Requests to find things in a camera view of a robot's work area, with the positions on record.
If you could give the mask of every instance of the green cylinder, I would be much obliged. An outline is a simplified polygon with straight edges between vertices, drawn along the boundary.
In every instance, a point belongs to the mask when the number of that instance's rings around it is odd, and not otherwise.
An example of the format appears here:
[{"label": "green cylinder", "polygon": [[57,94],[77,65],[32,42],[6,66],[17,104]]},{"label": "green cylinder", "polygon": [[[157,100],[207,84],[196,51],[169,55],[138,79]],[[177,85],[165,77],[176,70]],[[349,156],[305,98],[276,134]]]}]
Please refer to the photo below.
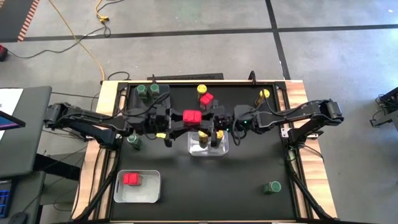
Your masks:
[{"label": "green cylinder", "polygon": [[282,190],[282,186],[278,181],[272,181],[264,184],[264,193],[265,194],[273,194],[278,193]]},{"label": "green cylinder", "polygon": [[137,86],[136,89],[137,89],[139,98],[141,98],[142,100],[148,99],[147,88],[144,85],[139,85],[139,86]]},{"label": "green cylinder", "polygon": [[127,137],[127,142],[136,150],[140,150],[142,146],[142,141],[138,135],[132,134]]},{"label": "green cylinder", "polygon": [[152,97],[158,97],[160,94],[160,90],[159,90],[159,85],[158,84],[152,84],[150,87],[150,94],[152,95]]}]

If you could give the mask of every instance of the yellow cable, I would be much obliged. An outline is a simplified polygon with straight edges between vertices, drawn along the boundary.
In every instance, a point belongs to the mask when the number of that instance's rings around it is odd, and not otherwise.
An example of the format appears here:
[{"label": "yellow cable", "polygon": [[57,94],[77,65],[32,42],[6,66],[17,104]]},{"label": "yellow cable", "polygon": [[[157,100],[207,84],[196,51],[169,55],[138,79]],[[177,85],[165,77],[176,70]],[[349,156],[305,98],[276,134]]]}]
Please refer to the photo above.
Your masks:
[{"label": "yellow cable", "polygon": [[104,23],[105,21],[108,21],[108,20],[109,20],[109,17],[108,17],[108,16],[102,16],[101,14],[99,14],[99,12],[98,12],[98,6],[100,6],[101,2],[102,2],[102,0],[99,0],[99,1],[97,2],[97,5],[95,6],[94,11],[95,11],[95,14],[97,14],[97,16],[99,16],[99,21],[101,21],[102,23]]},{"label": "yellow cable", "polygon": [[94,55],[76,38],[75,34],[73,33],[72,29],[70,28],[70,26],[68,25],[68,22],[65,20],[65,18],[62,16],[61,12],[57,9],[57,7],[54,5],[54,3],[52,2],[52,0],[49,0],[50,4],[52,5],[52,7],[56,10],[56,12],[58,13],[58,15],[60,15],[61,19],[63,20],[63,22],[65,23],[65,25],[67,25],[70,33],[72,34],[73,38],[75,39],[76,42],[78,42],[81,47],[83,47],[83,49],[86,50],[86,52],[91,56],[91,58],[98,64],[99,69],[101,70],[101,74],[102,74],[102,81],[105,81],[105,73],[104,73],[104,69],[102,68],[100,62],[94,57]]}]

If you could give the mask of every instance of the computer monitor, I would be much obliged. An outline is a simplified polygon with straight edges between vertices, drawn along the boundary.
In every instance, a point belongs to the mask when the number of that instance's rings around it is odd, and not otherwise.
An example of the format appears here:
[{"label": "computer monitor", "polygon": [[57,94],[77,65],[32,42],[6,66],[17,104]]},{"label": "computer monitor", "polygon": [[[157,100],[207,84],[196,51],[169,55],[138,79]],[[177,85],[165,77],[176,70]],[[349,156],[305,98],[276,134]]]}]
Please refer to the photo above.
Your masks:
[{"label": "computer monitor", "polygon": [[23,127],[25,127],[25,122],[0,111],[0,131]]}]

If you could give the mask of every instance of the yellow cylinder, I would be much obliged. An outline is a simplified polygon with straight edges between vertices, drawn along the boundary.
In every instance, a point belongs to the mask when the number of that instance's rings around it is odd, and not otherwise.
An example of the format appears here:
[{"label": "yellow cylinder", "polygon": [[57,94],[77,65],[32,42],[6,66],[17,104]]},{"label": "yellow cylinder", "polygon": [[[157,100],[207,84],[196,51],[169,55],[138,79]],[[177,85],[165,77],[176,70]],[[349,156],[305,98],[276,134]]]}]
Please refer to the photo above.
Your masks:
[{"label": "yellow cylinder", "polygon": [[199,143],[207,144],[207,142],[209,140],[209,136],[206,133],[204,133],[203,131],[198,131],[198,135],[199,135]]},{"label": "yellow cylinder", "polygon": [[270,95],[268,90],[266,90],[266,89],[261,90],[260,93],[259,93],[259,96],[258,96],[258,98],[256,99],[256,102],[255,102],[256,106],[259,106],[262,103],[263,99],[264,99],[264,96],[263,96],[262,92],[264,92],[266,94],[266,98],[268,98],[269,95]]},{"label": "yellow cylinder", "polygon": [[198,85],[197,92],[198,92],[198,100],[200,100],[200,98],[207,92],[207,86],[203,84]]},{"label": "yellow cylinder", "polygon": [[217,131],[217,139],[222,140],[223,137],[224,137],[224,131],[223,130]]}]

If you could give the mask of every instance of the red object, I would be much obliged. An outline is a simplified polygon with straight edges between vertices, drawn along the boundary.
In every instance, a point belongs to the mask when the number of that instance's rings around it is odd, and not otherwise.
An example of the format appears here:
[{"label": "red object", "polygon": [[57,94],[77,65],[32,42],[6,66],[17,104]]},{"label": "red object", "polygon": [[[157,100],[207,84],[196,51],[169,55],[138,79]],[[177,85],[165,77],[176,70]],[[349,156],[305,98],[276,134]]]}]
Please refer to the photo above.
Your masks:
[{"label": "red object", "polygon": [[8,50],[7,48],[0,45],[0,62],[3,62],[7,57]]},{"label": "red object", "polygon": [[127,184],[127,185],[141,184],[139,174],[137,174],[137,173],[124,174],[123,175],[123,183]]},{"label": "red object", "polygon": [[185,124],[200,124],[201,112],[196,110],[185,110],[182,113],[182,120]]},{"label": "red object", "polygon": [[214,96],[210,93],[205,93],[201,98],[200,98],[200,108],[204,110],[208,110],[213,103]]}]

